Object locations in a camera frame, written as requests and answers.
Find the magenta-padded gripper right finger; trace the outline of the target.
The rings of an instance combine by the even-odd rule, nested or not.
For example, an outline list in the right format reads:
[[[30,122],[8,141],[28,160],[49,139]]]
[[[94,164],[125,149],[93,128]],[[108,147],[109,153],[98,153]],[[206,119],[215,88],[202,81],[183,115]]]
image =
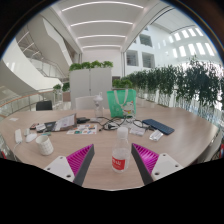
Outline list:
[[[135,143],[132,144],[131,153],[145,185],[183,169],[167,153],[157,154]]]

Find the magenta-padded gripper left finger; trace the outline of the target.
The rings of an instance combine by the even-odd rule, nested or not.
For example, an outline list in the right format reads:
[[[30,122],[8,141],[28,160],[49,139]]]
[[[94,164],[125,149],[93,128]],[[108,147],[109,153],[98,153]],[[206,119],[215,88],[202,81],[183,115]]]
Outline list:
[[[67,157],[57,157],[45,167],[45,170],[81,186],[94,154],[94,145],[90,144]]]

